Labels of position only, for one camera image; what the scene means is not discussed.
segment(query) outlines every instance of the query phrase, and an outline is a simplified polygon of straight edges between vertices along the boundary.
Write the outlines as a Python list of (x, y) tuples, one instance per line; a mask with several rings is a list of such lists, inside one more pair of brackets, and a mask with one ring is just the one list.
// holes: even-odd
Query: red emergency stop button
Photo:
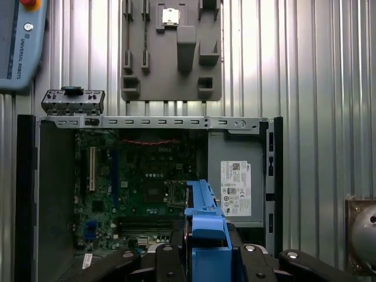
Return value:
[(19, 2), (26, 8), (34, 8), (36, 6), (36, 0), (19, 0)]

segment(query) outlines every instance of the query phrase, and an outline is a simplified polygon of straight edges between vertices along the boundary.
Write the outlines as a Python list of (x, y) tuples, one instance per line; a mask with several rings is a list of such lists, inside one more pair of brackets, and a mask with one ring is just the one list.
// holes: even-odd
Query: cable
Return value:
[[(118, 135), (115, 132), (107, 130), (108, 133), (110, 133), (115, 138), (119, 138)], [(135, 145), (143, 145), (143, 146), (158, 146), (163, 144), (170, 144), (170, 143), (180, 143), (177, 139), (170, 139), (165, 141), (159, 141), (159, 142), (140, 142), (140, 141), (133, 141), (129, 139), (121, 139), (121, 141), (129, 143), (129, 144), (135, 144)]]
[(138, 142), (138, 141), (133, 141), (133, 140), (127, 140), (127, 139), (122, 139), (122, 141), (130, 144), (136, 144), (136, 145), (144, 145), (144, 146), (158, 146), (158, 145), (163, 145), (163, 144), (169, 144), (169, 143), (180, 143), (177, 139), (171, 139), (171, 140), (165, 140), (165, 141), (160, 141), (160, 142)]

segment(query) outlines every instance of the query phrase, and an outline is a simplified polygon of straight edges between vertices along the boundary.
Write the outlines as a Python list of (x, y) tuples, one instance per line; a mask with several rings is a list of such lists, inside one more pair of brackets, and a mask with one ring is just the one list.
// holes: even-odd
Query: barcode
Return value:
[(233, 163), (233, 170), (240, 170), (240, 163)]

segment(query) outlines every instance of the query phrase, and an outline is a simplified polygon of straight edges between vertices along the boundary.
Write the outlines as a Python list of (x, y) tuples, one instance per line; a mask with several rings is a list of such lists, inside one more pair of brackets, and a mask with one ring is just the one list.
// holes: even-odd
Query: screw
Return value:
[(257, 277), (258, 279), (265, 279), (266, 275), (265, 275), (264, 273), (257, 273), (257, 274), (256, 274), (256, 277)]
[(293, 251), (289, 251), (288, 253), (287, 253), (287, 256), (289, 257), (289, 258), (292, 258), (292, 259), (296, 259), (297, 257), (298, 257), (298, 254), (297, 253), (294, 253)]
[(125, 254), (123, 255), (123, 257), (133, 257), (133, 254), (132, 254), (132, 253), (125, 253)]
[(31, 23), (29, 23), (29, 22), (27, 22), (26, 24), (24, 24), (23, 27), (24, 27), (23, 29), (26, 30), (26, 31), (32, 31), (33, 28), (34, 28), (34, 26)]
[(256, 248), (253, 246), (246, 246), (247, 251), (254, 251)]

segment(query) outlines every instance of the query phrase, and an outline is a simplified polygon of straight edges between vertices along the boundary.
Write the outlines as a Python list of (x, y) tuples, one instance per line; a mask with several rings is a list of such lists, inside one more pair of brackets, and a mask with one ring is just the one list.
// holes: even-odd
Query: white sticker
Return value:
[(82, 269), (88, 268), (92, 264), (93, 254), (85, 254)]
[(251, 165), (221, 162), (221, 206), (226, 216), (251, 215)]

